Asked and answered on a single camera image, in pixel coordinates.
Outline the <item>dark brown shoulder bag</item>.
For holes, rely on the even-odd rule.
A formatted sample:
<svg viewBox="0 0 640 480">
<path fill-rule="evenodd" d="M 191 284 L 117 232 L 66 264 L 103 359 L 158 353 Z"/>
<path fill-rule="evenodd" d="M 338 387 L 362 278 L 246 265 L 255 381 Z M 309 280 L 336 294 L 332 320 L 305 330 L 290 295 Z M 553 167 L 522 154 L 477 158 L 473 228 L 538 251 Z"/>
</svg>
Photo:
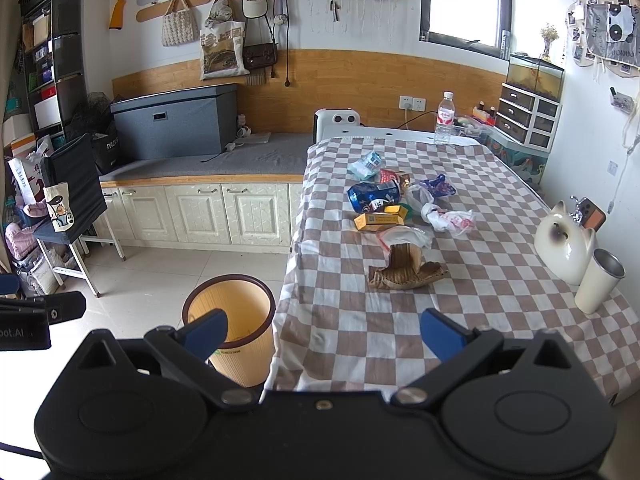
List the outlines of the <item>dark brown shoulder bag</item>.
<svg viewBox="0 0 640 480">
<path fill-rule="evenodd" d="M 274 42 L 252 44 L 243 47 L 243 63 L 247 70 L 259 70 L 275 66 L 278 62 L 278 49 Z"/>
</svg>

